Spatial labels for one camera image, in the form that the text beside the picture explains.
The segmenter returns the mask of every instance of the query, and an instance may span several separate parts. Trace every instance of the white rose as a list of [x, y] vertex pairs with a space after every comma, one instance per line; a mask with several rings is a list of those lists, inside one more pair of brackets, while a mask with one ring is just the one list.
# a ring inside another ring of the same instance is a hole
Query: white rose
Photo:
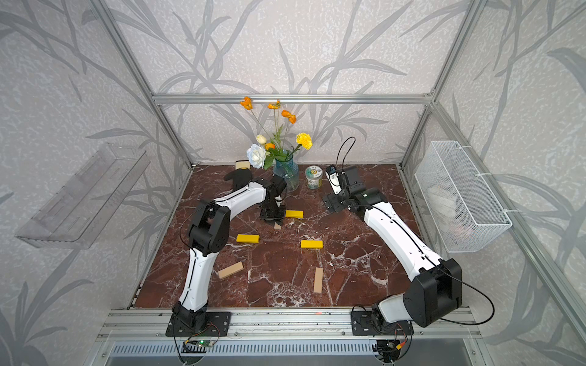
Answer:
[[259, 144], [264, 145], [267, 143], [267, 138], [262, 135], [257, 135], [257, 141]]
[[263, 167], [266, 153], [265, 149], [262, 146], [258, 146], [255, 143], [252, 144], [250, 149], [246, 150], [246, 156], [248, 156], [248, 161], [250, 162], [250, 165], [254, 166], [257, 169]]

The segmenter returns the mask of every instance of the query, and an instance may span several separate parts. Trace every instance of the vent grille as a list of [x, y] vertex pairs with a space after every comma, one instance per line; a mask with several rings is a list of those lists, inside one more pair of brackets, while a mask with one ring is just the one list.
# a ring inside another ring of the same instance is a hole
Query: vent grille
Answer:
[[[191, 352], [206, 356], [268, 356], [268, 355], [372, 355], [371, 340], [259, 340], [218, 341], [213, 347], [188, 346]], [[177, 355], [173, 341], [118, 341], [110, 357]]]

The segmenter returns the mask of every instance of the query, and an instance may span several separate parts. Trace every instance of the black mounting plate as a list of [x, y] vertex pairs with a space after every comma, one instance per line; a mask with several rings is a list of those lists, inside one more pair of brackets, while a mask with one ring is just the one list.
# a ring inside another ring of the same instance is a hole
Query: black mounting plate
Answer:
[[[370, 311], [354, 310], [350, 313], [350, 320], [352, 321], [352, 335], [353, 336], [380, 336], [381, 334], [374, 328]], [[413, 326], [410, 321], [401, 320], [393, 323], [394, 327], [392, 333], [385, 334], [386, 336], [394, 336], [395, 329], [397, 330], [397, 337], [403, 336], [401, 328], [405, 331], [407, 336], [413, 335]]]
[[[213, 326], [209, 326], [202, 334], [201, 337], [225, 337], [228, 335], [228, 328], [230, 327], [230, 312], [206, 312], [206, 324], [212, 322], [217, 327], [217, 330]], [[183, 324], [180, 320], [175, 318], [175, 315], [171, 315], [169, 325], [165, 335], [167, 337], [189, 337], [192, 336], [191, 329]]]

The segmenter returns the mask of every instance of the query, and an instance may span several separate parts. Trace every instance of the clear acrylic shelf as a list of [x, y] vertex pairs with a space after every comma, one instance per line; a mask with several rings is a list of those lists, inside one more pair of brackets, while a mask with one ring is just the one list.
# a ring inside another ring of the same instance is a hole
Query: clear acrylic shelf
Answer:
[[89, 248], [149, 163], [142, 149], [103, 145], [16, 237], [37, 248]]

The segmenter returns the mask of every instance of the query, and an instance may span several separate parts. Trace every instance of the small jar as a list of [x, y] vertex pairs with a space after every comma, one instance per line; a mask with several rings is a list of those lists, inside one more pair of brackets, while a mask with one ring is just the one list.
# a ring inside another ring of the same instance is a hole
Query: small jar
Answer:
[[317, 165], [312, 165], [305, 169], [305, 177], [309, 189], [318, 189], [322, 186], [323, 171]]

